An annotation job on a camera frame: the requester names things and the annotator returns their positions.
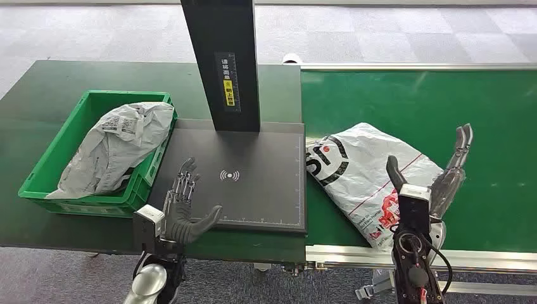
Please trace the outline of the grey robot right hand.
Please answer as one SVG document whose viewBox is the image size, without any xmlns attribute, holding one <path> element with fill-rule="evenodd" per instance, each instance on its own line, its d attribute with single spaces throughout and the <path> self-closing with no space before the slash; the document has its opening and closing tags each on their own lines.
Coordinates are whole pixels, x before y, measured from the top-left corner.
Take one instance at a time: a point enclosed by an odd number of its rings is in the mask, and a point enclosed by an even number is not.
<svg viewBox="0 0 537 304">
<path fill-rule="evenodd" d="M 454 153 L 443 173 L 437 176 L 434 182 L 428 186 L 431 190 L 429 216 L 432 216 L 433 223 L 441 222 L 443 215 L 465 179 L 463 165 L 471 148 L 473 137 L 474 133 L 470 123 L 456 128 Z M 396 192 L 399 193 L 402 185 L 407 181 L 399 170 L 396 156 L 388 156 L 386 171 Z"/>
</svg>

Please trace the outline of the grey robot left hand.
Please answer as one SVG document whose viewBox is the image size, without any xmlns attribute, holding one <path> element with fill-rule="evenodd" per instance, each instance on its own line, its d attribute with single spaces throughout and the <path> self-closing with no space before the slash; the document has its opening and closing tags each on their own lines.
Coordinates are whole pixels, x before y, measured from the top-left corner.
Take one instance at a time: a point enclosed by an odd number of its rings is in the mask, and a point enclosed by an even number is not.
<svg viewBox="0 0 537 304">
<path fill-rule="evenodd" d="M 188 158 L 177 173 L 172 187 L 167 191 L 163 212 L 163 238 L 178 244 L 191 244 L 209 231 L 219 221 L 222 206 L 215 205 L 203 219 L 191 220 L 192 195 L 200 174 L 195 172 L 196 160 Z"/>
</svg>

